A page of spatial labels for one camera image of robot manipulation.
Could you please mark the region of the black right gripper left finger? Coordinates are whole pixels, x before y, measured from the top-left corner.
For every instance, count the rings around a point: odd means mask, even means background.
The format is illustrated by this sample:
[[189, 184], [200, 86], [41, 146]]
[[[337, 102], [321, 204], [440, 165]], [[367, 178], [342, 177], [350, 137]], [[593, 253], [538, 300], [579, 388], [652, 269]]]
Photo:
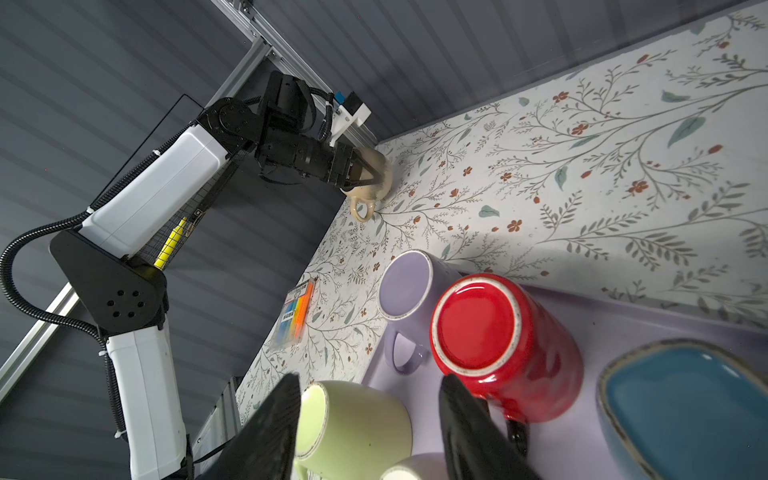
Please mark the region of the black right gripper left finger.
[[299, 376], [285, 375], [202, 479], [289, 479], [301, 408]]

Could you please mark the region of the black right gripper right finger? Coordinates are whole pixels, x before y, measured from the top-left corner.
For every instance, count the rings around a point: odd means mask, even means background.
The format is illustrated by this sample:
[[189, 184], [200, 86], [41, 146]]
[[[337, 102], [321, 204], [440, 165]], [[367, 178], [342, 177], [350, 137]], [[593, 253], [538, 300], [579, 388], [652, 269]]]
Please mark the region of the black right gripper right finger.
[[513, 420], [502, 433], [484, 401], [460, 379], [443, 377], [439, 417], [448, 477], [451, 479], [537, 479], [527, 462], [529, 427]]

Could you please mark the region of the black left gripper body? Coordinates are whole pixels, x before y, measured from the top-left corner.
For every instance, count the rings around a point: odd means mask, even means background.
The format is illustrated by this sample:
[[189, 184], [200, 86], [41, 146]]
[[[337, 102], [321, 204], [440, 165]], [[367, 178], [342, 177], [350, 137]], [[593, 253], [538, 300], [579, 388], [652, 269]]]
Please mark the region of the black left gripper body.
[[257, 159], [333, 186], [359, 185], [359, 156], [348, 144], [330, 147], [314, 138], [270, 128], [257, 148]]

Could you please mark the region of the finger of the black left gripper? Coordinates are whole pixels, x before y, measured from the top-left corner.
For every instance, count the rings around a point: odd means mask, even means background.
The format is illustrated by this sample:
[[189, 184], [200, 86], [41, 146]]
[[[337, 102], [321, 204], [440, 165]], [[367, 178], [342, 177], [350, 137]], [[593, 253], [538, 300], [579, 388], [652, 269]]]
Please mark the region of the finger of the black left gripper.
[[350, 172], [350, 189], [373, 188], [381, 189], [387, 182], [385, 173], [366, 168], [353, 168]]
[[379, 151], [372, 148], [355, 148], [354, 155], [357, 163], [367, 174], [385, 174], [387, 172], [387, 159]]

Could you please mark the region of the beige speckled mug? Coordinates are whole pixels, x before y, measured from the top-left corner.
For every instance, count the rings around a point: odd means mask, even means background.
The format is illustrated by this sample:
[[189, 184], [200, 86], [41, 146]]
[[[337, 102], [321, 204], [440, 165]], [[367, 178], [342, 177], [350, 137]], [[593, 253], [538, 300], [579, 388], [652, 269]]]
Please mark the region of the beige speckled mug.
[[354, 148], [350, 172], [353, 186], [341, 191], [350, 199], [350, 213], [358, 222], [369, 221], [378, 201], [389, 193], [393, 183], [392, 163], [373, 148]]

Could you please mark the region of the light green mug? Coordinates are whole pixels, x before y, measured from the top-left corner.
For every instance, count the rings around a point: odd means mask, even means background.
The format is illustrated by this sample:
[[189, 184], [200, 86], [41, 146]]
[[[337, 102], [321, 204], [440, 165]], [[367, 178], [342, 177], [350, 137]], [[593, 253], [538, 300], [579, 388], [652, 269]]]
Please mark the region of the light green mug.
[[313, 383], [301, 395], [293, 477], [377, 479], [412, 447], [410, 417], [395, 396], [352, 382]]

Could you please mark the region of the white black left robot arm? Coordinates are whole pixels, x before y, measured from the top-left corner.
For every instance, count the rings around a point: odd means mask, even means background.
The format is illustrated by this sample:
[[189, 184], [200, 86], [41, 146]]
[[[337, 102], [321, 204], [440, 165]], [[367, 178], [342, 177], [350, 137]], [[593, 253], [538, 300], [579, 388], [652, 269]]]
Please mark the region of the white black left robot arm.
[[[344, 191], [381, 183], [382, 156], [341, 141], [369, 114], [355, 93], [326, 92], [273, 72], [261, 95], [213, 101], [85, 211], [27, 231], [3, 250], [1, 288], [11, 305], [98, 342], [133, 478], [189, 479], [194, 473], [166, 324], [167, 281], [141, 250], [240, 154]], [[43, 310], [17, 289], [14, 261], [42, 237], [49, 238], [50, 253], [89, 321]]]

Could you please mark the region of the white mug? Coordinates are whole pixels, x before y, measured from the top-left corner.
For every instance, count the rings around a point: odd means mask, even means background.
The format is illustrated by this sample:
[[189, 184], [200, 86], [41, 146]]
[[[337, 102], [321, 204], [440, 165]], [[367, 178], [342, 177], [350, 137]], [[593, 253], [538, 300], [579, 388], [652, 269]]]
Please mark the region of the white mug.
[[449, 475], [442, 452], [421, 453], [389, 467], [381, 480], [448, 480]]

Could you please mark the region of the red mug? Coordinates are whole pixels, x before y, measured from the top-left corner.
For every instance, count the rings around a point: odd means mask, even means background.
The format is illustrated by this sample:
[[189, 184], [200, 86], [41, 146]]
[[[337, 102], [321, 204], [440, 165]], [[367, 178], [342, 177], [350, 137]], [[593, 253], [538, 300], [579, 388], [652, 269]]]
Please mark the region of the red mug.
[[584, 378], [579, 347], [518, 284], [494, 274], [465, 276], [434, 309], [430, 343], [439, 369], [508, 420], [543, 423], [577, 399]]

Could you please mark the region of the purple mug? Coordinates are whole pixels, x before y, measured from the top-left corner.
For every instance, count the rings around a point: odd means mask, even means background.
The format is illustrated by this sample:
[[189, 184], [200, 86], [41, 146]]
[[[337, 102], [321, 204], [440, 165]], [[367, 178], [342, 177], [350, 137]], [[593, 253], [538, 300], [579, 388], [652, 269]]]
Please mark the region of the purple mug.
[[[423, 250], [413, 249], [395, 257], [386, 268], [378, 290], [378, 305], [387, 320], [382, 336], [387, 364], [400, 375], [414, 373], [431, 354], [430, 325], [443, 294], [463, 277], [455, 266]], [[407, 361], [395, 359], [402, 337], [414, 344]]]

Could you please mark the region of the blue polka dot mug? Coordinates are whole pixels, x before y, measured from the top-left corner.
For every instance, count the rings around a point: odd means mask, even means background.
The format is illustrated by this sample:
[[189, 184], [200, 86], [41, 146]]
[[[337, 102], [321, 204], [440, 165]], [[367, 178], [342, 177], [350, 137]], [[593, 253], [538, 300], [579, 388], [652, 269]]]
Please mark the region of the blue polka dot mug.
[[693, 339], [653, 342], [609, 363], [600, 426], [626, 479], [764, 479], [767, 378]]

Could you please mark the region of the lavender plastic tray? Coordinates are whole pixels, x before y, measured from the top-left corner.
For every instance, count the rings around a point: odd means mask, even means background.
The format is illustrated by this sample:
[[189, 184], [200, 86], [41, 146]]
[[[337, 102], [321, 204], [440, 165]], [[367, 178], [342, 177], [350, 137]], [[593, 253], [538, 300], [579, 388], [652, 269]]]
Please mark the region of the lavender plastic tray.
[[[414, 325], [474, 403], [512, 423], [544, 423], [576, 401], [585, 367], [564, 323], [511, 281], [472, 275], [445, 286], [383, 284], [382, 342]], [[640, 479], [763, 479], [767, 380], [733, 352], [731, 328], [692, 328], [631, 350], [596, 383], [599, 423], [616, 461]]]

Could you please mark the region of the colourful marker pack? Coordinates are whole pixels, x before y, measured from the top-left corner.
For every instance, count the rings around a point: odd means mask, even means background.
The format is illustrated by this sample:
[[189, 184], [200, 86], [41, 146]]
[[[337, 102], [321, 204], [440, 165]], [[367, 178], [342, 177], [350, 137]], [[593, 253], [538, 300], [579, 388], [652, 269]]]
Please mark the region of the colourful marker pack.
[[315, 282], [315, 278], [309, 278], [288, 292], [271, 339], [272, 348], [285, 348], [301, 341]]

